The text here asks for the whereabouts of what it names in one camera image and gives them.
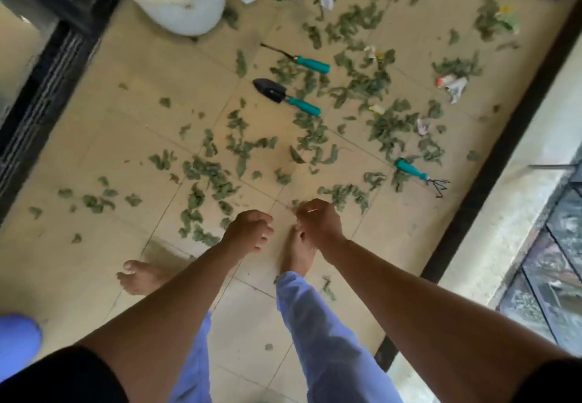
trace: person's left hand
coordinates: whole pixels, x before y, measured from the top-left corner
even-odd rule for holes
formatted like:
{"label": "person's left hand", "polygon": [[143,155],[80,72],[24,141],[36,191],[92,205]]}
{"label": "person's left hand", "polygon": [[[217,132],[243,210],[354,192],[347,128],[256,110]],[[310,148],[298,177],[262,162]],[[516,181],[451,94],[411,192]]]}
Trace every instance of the person's left hand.
{"label": "person's left hand", "polygon": [[249,253],[260,253],[260,245],[265,244],[267,236],[273,234],[273,229],[269,226],[272,222],[273,217],[262,211],[243,211],[228,226],[221,244],[242,257]]}

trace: bare foot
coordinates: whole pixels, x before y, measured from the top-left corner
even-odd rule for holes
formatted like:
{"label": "bare foot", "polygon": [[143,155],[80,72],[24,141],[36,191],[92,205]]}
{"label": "bare foot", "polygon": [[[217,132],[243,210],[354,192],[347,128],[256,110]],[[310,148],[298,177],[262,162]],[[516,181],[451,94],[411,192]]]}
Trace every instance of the bare foot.
{"label": "bare foot", "polygon": [[121,287],[132,296],[147,296],[178,274],[164,267],[158,267],[139,260],[128,260],[123,269],[131,274],[117,273]]}
{"label": "bare foot", "polygon": [[285,257],[281,264],[281,274],[294,271],[301,277],[305,277],[313,265],[316,248],[299,225],[295,225],[291,229],[284,251]]}

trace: blue fabric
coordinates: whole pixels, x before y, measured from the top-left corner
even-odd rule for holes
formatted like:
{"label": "blue fabric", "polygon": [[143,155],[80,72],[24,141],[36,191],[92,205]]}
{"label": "blue fabric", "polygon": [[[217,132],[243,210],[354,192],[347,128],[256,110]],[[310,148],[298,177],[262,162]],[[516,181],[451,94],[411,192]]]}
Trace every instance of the blue fabric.
{"label": "blue fabric", "polygon": [[23,314],[0,316],[0,382],[24,369],[42,344],[38,324]]}
{"label": "blue fabric", "polygon": [[[312,286],[288,272],[279,276],[276,288],[277,308],[307,379],[309,403],[402,403],[390,378]],[[210,313],[172,391],[171,403],[211,403],[209,329]]]}

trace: person's right arm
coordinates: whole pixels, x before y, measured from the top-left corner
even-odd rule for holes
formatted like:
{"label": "person's right arm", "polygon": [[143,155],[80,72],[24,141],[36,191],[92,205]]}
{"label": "person's right arm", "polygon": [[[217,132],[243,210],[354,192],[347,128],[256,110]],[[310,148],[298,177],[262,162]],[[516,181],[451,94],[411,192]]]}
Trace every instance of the person's right arm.
{"label": "person's right arm", "polygon": [[330,203],[296,212],[305,233],[442,402],[509,402],[541,365],[569,354],[484,306],[395,267],[343,236]]}

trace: black sleeve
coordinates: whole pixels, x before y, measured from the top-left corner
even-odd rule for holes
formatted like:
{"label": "black sleeve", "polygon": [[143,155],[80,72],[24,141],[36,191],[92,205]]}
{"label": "black sleeve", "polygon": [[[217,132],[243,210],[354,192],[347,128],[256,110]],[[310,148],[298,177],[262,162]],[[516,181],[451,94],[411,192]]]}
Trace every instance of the black sleeve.
{"label": "black sleeve", "polygon": [[511,403],[577,401],[580,397],[580,378],[582,359],[545,363],[521,384]]}
{"label": "black sleeve", "polygon": [[79,346],[56,351],[0,383],[0,401],[128,402],[109,366]]}

